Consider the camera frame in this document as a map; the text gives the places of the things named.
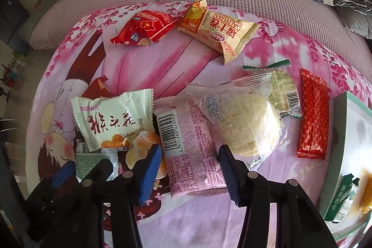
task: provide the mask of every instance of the pink floral tablecloth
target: pink floral tablecloth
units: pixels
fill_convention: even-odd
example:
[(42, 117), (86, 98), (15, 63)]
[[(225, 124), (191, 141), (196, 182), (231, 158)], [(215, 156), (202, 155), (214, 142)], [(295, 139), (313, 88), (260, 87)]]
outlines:
[[(371, 84), (340, 56), (307, 35), (286, 25), (228, 7), (212, 11), (259, 24), (243, 53), (224, 66), (222, 56), (181, 33), (171, 32), (153, 46), (115, 45), (115, 37), (135, 13), (150, 9), (182, 16), (185, 2), (142, 3), (99, 10), (83, 18), (57, 48), (40, 81), (27, 130), (27, 184), (32, 191), (39, 180), (74, 160), (79, 133), (70, 100), (97, 77), (106, 76), (114, 95), (153, 88), (154, 97), (179, 94), (185, 82), (218, 84), (244, 76), (242, 65), (266, 66), (289, 59), (290, 71), (301, 91), (300, 68), (329, 84), (330, 125), (332, 99), (348, 90), (371, 108)], [(295, 178), (317, 202), (328, 162), (296, 158), (301, 122), (284, 118), (291, 142), (270, 155), (259, 169), (267, 179)], [(332, 127), (329, 131), (330, 154)], [(110, 207), (106, 207), (105, 242), (112, 247)], [(167, 178), (157, 180), (146, 206), (136, 209), (144, 247), (236, 247), (245, 209), (235, 207), (228, 194), (212, 197), (176, 197), (169, 194)], [(275, 219), (270, 222), (269, 246), (275, 241)]]

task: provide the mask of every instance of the green snack package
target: green snack package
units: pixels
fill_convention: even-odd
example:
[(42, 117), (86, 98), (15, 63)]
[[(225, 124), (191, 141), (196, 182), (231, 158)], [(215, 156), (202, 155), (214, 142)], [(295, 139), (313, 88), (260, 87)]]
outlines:
[(289, 60), (285, 59), (263, 68), (243, 66), (243, 69), (251, 75), (271, 72), (269, 101), (282, 117), (290, 115), (295, 118), (302, 118), (297, 87), (289, 72), (290, 65)]
[(342, 178), (339, 189), (325, 215), (325, 221), (339, 223), (347, 215), (359, 188), (359, 178), (353, 180), (353, 177), (352, 174), (348, 174)]

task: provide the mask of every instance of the blue gripper pad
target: blue gripper pad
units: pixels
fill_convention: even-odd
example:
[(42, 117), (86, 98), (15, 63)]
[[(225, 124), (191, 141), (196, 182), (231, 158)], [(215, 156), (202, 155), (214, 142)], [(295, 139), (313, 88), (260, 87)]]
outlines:
[(222, 148), (220, 148), (218, 151), (218, 160), (224, 175), (230, 199), (234, 201), (236, 205), (238, 205), (240, 202), (238, 179), (235, 176), (234, 170), (229, 162), (228, 155)]
[(159, 166), (160, 166), (160, 162), (162, 158), (161, 147), (158, 144), (154, 144), (153, 147), (156, 147), (156, 151), (154, 152), (154, 156), (149, 162), (147, 166), (147, 170), (144, 173), (144, 177), (140, 183), (139, 203), (141, 206), (143, 206), (145, 202), (151, 196), (151, 192), (154, 187), (156, 175), (158, 174), (158, 170), (159, 170)]
[(76, 165), (74, 161), (67, 161), (59, 171), (52, 177), (50, 186), (52, 188), (60, 187), (70, 176), (75, 174)]

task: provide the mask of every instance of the dark cabinet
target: dark cabinet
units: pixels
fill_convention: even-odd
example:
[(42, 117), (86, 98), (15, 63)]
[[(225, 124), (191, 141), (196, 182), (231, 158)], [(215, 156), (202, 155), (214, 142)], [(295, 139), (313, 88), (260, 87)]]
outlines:
[(0, 39), (22, 55), (26, 55), (29, 45), (18, 37), (18, 30), (28, 18), (18, 0), (6, 0), (0, 8)]

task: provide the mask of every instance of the pink snack package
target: pink snack package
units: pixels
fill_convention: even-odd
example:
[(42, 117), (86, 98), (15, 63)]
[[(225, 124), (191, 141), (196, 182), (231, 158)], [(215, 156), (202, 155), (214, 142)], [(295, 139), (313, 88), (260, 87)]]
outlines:
[(188, 96), (154, 100), (171, 196), (227, 192), (207, 120)]

